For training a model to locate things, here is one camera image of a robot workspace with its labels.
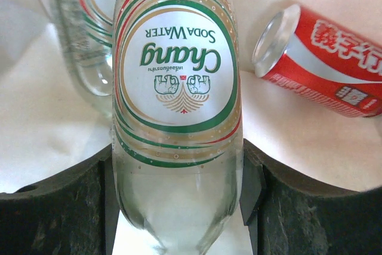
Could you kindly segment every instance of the qr code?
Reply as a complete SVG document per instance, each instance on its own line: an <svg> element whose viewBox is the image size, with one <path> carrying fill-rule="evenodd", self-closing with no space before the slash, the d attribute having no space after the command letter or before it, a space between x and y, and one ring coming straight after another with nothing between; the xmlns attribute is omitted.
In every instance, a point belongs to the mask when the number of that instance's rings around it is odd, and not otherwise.
<svg viewBox="0 0 382 255"><path fill-rule="evenodd" d="M368 95L354 88L343 87L336 93L336 96L346 103L357 106Z"/></svg>

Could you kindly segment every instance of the white background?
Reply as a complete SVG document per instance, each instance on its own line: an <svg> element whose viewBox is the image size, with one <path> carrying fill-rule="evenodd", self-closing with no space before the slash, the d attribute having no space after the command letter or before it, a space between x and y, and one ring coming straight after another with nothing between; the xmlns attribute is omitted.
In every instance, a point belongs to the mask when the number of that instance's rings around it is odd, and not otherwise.
<svg viewBox="0 0 382 255"><path fill-rule="evenodd" d="M382 42L380 0L299 1ZM51 176L109 143L108 122L70 82L41 2L0 0L0 192ZM234 3L241 66L250 70L253 46L285 0ZM357 191L382 185L381 118L344 118L251 72L241 77L246 138L287 165L333 185ZM150 254L144 239L123 218L114 254ZM251 254L239 210L208 255L236 254Z"/></svg>

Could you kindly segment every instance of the soda can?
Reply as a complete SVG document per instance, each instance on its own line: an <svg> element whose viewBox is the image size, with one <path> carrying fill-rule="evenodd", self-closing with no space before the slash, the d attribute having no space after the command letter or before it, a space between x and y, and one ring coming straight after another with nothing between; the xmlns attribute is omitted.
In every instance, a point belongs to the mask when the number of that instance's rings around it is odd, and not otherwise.
<svg viewBox="0 0 382 255"><path fill-rule="evenodd" d="M341 115L382 113L382 47L302 5L271 19L252 62L257 77Z"/></svg>

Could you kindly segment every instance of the soda water bottle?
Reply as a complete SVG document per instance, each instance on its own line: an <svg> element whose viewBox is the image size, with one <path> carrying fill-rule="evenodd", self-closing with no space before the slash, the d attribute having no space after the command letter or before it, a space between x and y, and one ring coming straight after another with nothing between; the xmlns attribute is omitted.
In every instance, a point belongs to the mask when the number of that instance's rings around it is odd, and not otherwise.
<svg viewBox="0 0 382 255"><path fill-rule="evenodd" d="M86 100L112 113L112 22L116 0L50 0L67 66Z"/></svg>
<svg viewBox="0 0 382 255"><path fill-rule="evenodd" d="M238 57L231 0L116 2L116 190L158 254L205 254L238 205Z"/></svg>

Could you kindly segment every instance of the beverage container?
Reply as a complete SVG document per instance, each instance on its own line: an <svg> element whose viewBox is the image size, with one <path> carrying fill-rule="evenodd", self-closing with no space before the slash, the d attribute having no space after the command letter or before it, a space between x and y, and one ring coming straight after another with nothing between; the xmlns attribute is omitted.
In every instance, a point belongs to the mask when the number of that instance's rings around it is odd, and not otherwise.
<svg viewBox="0 0 382 255"><path fill-rule="evenodd" d="M206 254L241 194L231 0L117 0L113 168L125 217L158 254Z"/></svg>
<svg viewBox="0 0 382 255"><path fill-rule="evenodd" d="M348 117L382 113L382 47L294 4L267 25L255 74Z"/></svg>
<svg viewBox="0 0 382 255"><path fill-rule="evenodd" d="M116 0L49 0L69 71L96 108L112 113L112 22Z"/></svg>

